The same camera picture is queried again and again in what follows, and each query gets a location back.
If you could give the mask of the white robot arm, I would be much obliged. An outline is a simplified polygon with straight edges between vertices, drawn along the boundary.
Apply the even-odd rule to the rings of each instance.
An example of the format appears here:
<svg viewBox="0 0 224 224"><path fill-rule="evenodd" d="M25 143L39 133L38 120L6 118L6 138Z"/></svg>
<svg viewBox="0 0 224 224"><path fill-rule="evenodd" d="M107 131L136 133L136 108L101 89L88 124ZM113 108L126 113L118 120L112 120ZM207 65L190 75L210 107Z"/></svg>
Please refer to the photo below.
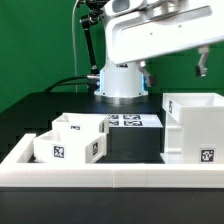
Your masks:
<svg viewBox="0 0 224 224"><path fill-rule="evenodd" d="M105 0L100 9L106 62L95 97L104 102L145 99L150 58L196 48L196 74L205 76L209 45L224 41L224 0Z"/></svg>

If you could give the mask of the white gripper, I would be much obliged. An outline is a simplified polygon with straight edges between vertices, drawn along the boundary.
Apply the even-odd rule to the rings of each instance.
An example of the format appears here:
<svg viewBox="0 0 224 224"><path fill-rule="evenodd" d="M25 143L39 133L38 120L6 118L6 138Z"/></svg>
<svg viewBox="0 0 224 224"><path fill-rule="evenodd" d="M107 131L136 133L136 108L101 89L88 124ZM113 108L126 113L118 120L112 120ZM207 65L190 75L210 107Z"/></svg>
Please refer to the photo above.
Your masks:
<svg viewBox="0 0 224 224"><path fill-rule="evenodd" d="M224 0L147 0L129 13L105 13L105 19L110 60L115 64L140 61L138 70L148 87L157 80L142 60L199 47L195 70L197 77L204 77L208 45L224 41Z"/></svg>

